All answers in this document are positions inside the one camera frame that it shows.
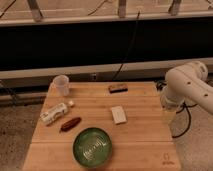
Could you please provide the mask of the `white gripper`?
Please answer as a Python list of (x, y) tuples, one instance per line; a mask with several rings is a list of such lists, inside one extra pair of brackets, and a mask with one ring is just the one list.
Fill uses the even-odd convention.
[(162, 120), (169, 124), (176, 115), (176, 109), (183, 103), (183, 97), (178, 95), (169, 87), (164, 87), (160, 93), (160, 102), (164, 108), (162, 111)]

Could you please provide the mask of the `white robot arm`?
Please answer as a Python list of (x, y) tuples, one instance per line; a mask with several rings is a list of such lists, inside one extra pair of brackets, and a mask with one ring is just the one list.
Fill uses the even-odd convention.
[(208, 69), (200, 61), (189, 62), (168, 70), (166, 85), (160, 92), (162, 121), (169, 124), (186, 99), (213, 115), (213, 87), (206, 83)]

